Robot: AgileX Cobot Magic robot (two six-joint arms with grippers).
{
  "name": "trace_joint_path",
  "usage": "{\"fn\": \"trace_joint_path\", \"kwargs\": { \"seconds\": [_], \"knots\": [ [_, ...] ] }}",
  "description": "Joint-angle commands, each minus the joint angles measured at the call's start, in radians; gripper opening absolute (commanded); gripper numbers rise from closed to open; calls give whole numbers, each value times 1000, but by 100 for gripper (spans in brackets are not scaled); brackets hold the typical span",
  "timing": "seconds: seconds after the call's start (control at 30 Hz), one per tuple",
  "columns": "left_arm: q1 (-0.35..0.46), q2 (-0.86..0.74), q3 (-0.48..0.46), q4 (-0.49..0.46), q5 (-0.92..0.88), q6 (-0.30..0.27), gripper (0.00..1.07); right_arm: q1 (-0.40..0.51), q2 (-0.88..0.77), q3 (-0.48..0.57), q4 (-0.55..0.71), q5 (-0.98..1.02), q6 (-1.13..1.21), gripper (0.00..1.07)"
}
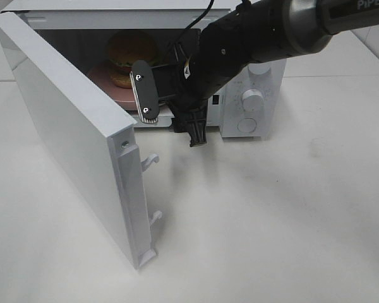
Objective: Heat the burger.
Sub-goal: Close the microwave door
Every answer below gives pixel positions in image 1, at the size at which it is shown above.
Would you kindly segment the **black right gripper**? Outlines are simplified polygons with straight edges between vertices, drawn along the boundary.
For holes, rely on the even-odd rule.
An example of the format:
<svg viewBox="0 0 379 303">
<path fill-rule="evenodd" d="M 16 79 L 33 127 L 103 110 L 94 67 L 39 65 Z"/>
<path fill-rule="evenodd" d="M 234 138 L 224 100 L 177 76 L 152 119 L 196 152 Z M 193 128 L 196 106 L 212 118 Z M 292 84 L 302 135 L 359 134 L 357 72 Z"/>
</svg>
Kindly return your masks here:
<svg viewBox="0 0 379 303">
<path fill-rule="evenodd" d="M 174 64 L 153 67 L 159 97 L 172 111 L 173 131 L 188 133 L 190 147 L 207 142 L 208 99 L 215 93 L 215 68 L 211 59 L 191 56 Z"/>
</svg>

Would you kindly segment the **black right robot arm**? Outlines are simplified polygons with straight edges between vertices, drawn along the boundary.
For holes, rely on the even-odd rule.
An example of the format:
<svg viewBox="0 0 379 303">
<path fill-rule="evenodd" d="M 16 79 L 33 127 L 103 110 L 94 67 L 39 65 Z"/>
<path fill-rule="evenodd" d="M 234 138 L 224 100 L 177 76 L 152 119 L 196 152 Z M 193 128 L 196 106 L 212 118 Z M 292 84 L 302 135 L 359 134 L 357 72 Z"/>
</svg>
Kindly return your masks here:
<svg viewBox="0 0 379 303">
<path fill-rule="evenodd" d="M 340 32 L 374 25 L 379 1 L 243 1 L 201 31 L 189 58 L 153 68 L 157 92 L 145 112 L 155 119 L 167 104 L 175 131 L 203 145 L 208 99 L 245 66 L 315 54 Z"/>
</svg>

